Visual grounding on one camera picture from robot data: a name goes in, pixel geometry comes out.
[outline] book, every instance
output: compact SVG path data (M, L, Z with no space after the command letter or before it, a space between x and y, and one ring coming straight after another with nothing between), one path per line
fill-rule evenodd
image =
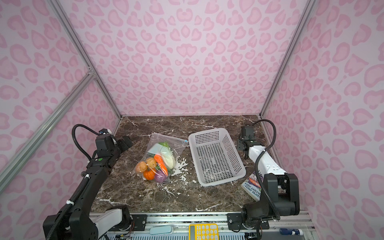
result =
M261 187L257 182L255 172L253 172L242 184L241 187L256 201L260 200Z

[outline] clear plastic bag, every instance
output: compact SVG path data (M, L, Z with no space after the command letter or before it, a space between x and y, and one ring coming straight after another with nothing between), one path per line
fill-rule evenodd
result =
M136 165L135 172L141 174L145 180L169 183L177 157L186 146L187 140L152 133L146 153Z

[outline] carrot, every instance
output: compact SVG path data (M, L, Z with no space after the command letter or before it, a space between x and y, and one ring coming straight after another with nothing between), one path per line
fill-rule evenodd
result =
M164 174L166 176L168 176L168 170L167 170L167 167L166 165L164 164L164 161L163 159L161 158L160 155L157 155L155 154L155 156L153 157L155 159L155 161L157 162L157 164L160 166L161 170L164 172Z

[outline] heart patterned wallpaper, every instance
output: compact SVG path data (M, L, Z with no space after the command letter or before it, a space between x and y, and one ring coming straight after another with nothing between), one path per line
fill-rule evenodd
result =
M127 115L259 113L305 3L61 1Z
M114 129L117 122L101 90L91 82L0 195L0 239L45 239L45 218L72 196L88 161L72 141L72 126L82 123L99 131ZM76 136L92 155L96 135L79 127Z
M87 69L44 0L0 3L0 172Z
M266 115L321 239L384 238L383 102L384 1L321 0Z

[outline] purple vegetable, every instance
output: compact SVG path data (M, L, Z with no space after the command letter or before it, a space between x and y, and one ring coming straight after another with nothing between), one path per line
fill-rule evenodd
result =
M163 183L166 180L167 180L167 176L165 175L165 173L163 173L163 171L161 170L156 171L156 175L155 175L156 182Z

